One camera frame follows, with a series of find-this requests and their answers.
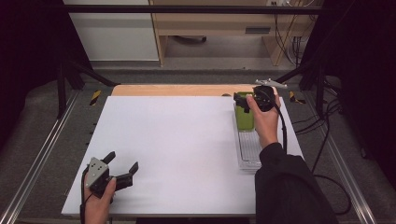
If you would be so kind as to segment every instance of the gray floor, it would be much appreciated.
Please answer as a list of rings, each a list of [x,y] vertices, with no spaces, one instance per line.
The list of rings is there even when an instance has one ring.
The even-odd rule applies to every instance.
[[[150,63],[129,63],[122,69],[106,70],[111,64],[98,64],[97,72],[113,81],[121,83],[252,83],[254,80],[284,75],[293,68],[286,59],[279,67],[273,67],[259,38],[241,39],[237,37],[211,37],[199,43],[171,39],[164,67]],[[95,123],[112,88],[84,77],[87,84],[78,91],[76,105],[71,111],[64,128],[19,213],[19,222],[61,223],[71,220],[64,217],[61,210],[66,199],[65,193],[76,177],[77,169],[94,132]],[[285,107],[292,122],[307,119],[313,115],[307,104],[291,103],[289,91],[294,91],[297,99],[304,99],[312,92],[301,92],[297,88],[299,77],[288,82],[290,89],[280,91],[285,99]],[[96,90],[102,93],[96,105],[89,105]],[[74,91],[68,88],[68,94]],[[325,99],[334,97],[326,92]],[[26,98],[26,107],[7,145],[0,155],[0,209],[4,212],[18,191],[23,179],[34,163],[36,155],[56,121],[56,83],[51,82],[31,91]],[[294,130],[309,124],[298,123]],[[331,134],[340,149],[351,173],[361,189],[377,223],[396,223],[396,193],[381,173],[375,161],[361,157],[359,144],[350,131],[344,116],[331,116]],[[312,167],[318,153],[322,136],[319,129],[298,135],[299,144],[308,167]],[[321,156],[317,174],[326,175],[340,181],[334,163],[325,148]],[[342,211],[347,205],[343,192],[327,181],[319,180],[335,211]],[[346,215],[338,217],[342,223],[360,223],[354,208]]]

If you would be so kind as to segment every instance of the human hand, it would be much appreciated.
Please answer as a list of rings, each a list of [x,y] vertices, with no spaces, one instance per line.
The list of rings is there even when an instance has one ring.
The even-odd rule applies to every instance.
[[[274,90],[275,102],[280,107],[279,95]],[[262,148],[278,142],[277,141],[277,123],[279,114],[276,108],[272,108],[267,112],[262,112],[257,106],[256,101],[252,95],[247,95],[247,104],[253,112],[254,126],[260,138],[260,145]]]
[[[89,188],[84,188],[85,223],[104,224],[107,221],[111,198],[116,191],[117,180],[113,177],[107,184],[105,193],[99,199]]]

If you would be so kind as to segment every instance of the black sleeve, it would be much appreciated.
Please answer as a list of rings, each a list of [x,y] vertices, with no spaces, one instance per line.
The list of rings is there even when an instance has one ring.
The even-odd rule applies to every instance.
[[[273,143],[262,150],[260,161],[255,175],[258,224],[338,223],[303,158]]]

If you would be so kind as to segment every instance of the white tabletop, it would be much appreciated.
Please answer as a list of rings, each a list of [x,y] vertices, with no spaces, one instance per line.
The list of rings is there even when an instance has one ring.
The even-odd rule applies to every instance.
[[[302,155],[284,106],[283,114],[290,154]],[[139,170],[133,186],[117,191],[112,216],[254,216],[254,173],[238,166],[235,132],[232,97],[110,96],[62,214],[79,216],[81,174],[91,157],[115,151],[111,175],[136,161]]]

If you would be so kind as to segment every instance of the green object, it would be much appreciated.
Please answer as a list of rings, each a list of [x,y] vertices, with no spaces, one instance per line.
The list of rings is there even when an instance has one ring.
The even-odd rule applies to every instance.
[[[241,97],[246,97],[247,94],[253,95],[251,91],[240,91],[238,94]],[[236,126],[240,132],[251,132],[254,130],[253,112],[249,110],[245,113],[245,109],[239,105],[235,106]]]

